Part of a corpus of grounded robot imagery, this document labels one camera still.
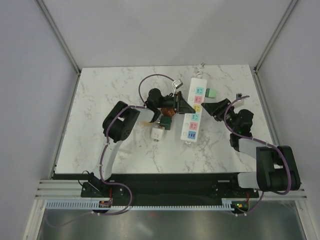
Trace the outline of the beige cube plug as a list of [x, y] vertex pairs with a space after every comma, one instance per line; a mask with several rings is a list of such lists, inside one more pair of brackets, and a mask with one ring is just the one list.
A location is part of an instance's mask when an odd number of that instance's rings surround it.
[[141, 121], [141, 124], [145, 126], [152, 126], [154, 123], [153, 122], [147, 122], [147, 121]]

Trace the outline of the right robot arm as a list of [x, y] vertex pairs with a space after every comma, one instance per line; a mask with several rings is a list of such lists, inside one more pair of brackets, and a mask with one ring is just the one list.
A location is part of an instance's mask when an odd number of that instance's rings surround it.
[[251, 127], [254, 114], [248, 109], [234, 112], [233, 104], [245, 98], [243, 96], [233, 102], [226, 98], [220, 102], [201, 104], [216, 121], [224, 122], [230, 131], [230, 146], [256, 160], [256, 171], [239, 173], [237, 179], [229, 184], [230, 193], [240, 197], [250, 188], [286, 195], [299, 190], [301, 179], [292, 148], [253, 137]]

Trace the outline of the white cube plug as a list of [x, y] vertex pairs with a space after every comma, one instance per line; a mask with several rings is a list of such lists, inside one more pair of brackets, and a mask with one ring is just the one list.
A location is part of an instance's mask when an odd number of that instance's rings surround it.
[[150, 137], [152, 140], [158, 142], [163, 138], [164, 132], [165, 132], [165, 128], [163, 126], [159, 126], [159, 125], [154, 126], [151, 129]]

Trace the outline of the green cube plug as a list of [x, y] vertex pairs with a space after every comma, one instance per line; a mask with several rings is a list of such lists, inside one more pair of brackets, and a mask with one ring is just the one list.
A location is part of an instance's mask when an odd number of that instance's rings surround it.
[[172, 125], [172, 117], [171, 116], [162, 115], [161, 118], [160, 118], [159, 125], [161, 127], [164, 127], [165, 130], [169, 131], [171, 129], [171, 125]]

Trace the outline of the light green plug adapter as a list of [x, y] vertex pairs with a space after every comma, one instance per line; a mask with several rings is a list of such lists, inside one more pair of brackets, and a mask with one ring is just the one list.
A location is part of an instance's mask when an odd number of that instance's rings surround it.
[[217, 90], [214, 88], [207, 88], [205, 91], [205, 97], [209, 99], [215, 99], [217, 96]]

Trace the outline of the red cube plug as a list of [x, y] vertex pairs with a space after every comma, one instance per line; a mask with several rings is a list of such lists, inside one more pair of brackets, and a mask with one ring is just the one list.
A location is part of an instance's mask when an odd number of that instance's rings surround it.
[[176, 114], [173, 108], [161, 108], [160, 111], [164, 116], [167, 117], [173, 117]]

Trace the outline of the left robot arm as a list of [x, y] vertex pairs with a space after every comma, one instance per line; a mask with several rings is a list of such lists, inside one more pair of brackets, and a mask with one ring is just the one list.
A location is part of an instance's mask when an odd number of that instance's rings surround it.
[[104, 181], [111, 177], [112, 168], [121, 144], [130, 136], [137, 121], [154, 123], [161, 115], [160, 109], [174, 110], [178, 114], [194, 114], [196, 111], [183, 98], [182, 92], [163, 96], [158, 88], [148, 92], [144, 106], [129, 105], [118, 101], [102, 123], [106, 143], [93, 174], [100, 178], [92, 185], [99, 197], [106, 196], [110, 185]]

